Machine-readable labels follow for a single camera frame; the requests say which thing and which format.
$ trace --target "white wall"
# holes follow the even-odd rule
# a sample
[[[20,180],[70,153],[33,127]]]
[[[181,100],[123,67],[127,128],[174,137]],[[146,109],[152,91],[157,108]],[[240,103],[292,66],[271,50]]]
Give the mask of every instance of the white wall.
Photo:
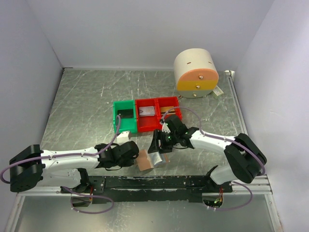
[[[41,142],[61,74],[59,62],[25,0],[0,1],[0,169]],[[0,183],[0,231],[15,194]]]
[[[206,48],[235,70],[273,0],[27,0],[64,67],[172,69]]]
[[[286,232],[308,231],[309,1],[275,0],[236,71]]]

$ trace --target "white cable clip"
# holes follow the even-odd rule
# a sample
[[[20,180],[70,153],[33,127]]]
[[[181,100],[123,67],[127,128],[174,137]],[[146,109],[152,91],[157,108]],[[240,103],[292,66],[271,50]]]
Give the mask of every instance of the white cable clip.
[[[170,129],[169,129],[169,127],[168,127],[168,125],[167,125],[166,123],[163,123],[163,125],[162,125],[162,131],[163,131],[164,133],[170,133]]]

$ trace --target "metal cylinder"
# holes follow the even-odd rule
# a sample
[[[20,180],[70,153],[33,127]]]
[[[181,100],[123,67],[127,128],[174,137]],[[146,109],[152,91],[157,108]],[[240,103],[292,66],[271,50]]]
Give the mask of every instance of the metal cylinder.
[[[174,75],[176,89],[185,98],[206,96],[219,80],[210,53],[202,48],[181,52],[174,61]]]

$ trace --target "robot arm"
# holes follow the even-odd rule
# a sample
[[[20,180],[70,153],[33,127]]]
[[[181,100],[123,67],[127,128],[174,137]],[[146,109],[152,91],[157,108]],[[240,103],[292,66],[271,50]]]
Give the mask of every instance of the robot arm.
[[[154,131],[148,153],[168,153],[173,150],[173,146],[180,144],[191,149],[202,148],[225,154],[228,164],[213,167],[205,176],[206,185],[215,187],[236,179],[251,183],[261,171],[261,165],[231,141],[236,141],[251,150],[262,164],[267,162],[263,153],[246,134],[241,133],[236,137],[209,133],[207,135],[204,136],[198,128],[187,128],[176,115],[171,115],[165,119],[162,130]],[[39,145],[31,145],[11,159],[10,164],[41,156],[49,156],[50,159],[38,159],[11,167],[11,191],[22,192],[35,186],[67,186],[76,192],[83,192],[89,185],[87,171],[115,166],[129,167],[134,164],[139,149],[129,140],[129,133],[121,133],[117,141],[113,148],[110,147],[103,152],[100,151],[106,144],[82,150],[57,152],[40,150]]]
[[[50,156],[50,159],[39,159],[10,168],[11,191],[22,192],[35,186],[67,186],[76,192],[83,192],[89,184],[87,171],[134,164],[139,149],[135,142],[129,140],[129,133],[121,133],[117,141],[100,154],[98,152],[106,144],[73,151],[41,150],[40,145],[31,145],[11,159],[10,164],[41,156]]]
[[[213,167],[210,173],[210,179],[217,185],[237,179],[251,183],[262,169],[250,154],[230,141],[240,143],[251,150],[263,165],[267,162],[266,157],[246,134],[240,133],[236,137],[206,132],[204,134],[208,136],[204,136],[198,128],[187,128],[176,115],[171,115],[165,119],[162,131],[154,131],[154,138],[148,153],[168,153],[172,151],[174,145],[180,144],[191,149],[202,148],[224,154],[228,164]]]

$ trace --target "plastic bin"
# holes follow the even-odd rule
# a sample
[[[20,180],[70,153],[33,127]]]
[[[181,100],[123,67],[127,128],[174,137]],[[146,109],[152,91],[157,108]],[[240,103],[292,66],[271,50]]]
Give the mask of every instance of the plastic bin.
[[[154,116],[140,116],[140,107],[153,106],[155,115]],[[155,98],[150,99],[138,99],[135,100],[136,116],[137,116],[137,130],[138,132],[153,131],[160,129],[160,122],[158,115],[160,110],[158,109],[158,101]]]
[[[161,110],[160,110],[161,107],[179,106],[177,97],[157,98],[157,101],[158,101],[158,110],[159,110],[159,120],[162,117]],[[179,108],[175,109],[175,113],[180,119],[182,119],[182,113]]]
[[[133,110],[133,117],[121,118],[121,126],[119,132],[130,131],[131,133],[137,133],[137,119],[136,119],[136,110],[135,110],[135,101],[115,101],[113,102],[113,125],[114,131],[117,130],[116,116],[123,110]]]

